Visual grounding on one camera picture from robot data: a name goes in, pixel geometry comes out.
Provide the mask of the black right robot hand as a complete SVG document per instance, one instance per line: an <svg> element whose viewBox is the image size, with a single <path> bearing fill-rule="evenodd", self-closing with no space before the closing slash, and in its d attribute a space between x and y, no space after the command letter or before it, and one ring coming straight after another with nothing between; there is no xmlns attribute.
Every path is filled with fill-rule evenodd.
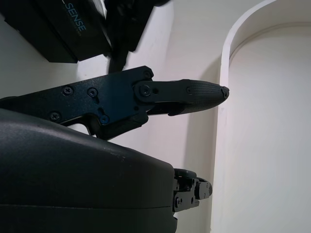
<svg viewBox="0 0 311 233"><path fill-rule="evenodd" d="M143 66L0 101L3 233L173 233L212 186L111 139L149 116L223 103L229 89L155 82Z"/></svg>

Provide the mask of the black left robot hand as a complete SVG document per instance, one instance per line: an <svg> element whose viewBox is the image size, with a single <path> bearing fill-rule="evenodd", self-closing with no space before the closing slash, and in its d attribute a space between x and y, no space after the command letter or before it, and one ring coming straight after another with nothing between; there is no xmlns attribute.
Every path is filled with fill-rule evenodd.
<svg viewBox="0 0 311 233"><path fill-rule="evenodd" d="M105 29L111 44L108 72L122 71L129 52L134 52L154 7L167 0L105 0Z"/></svg>

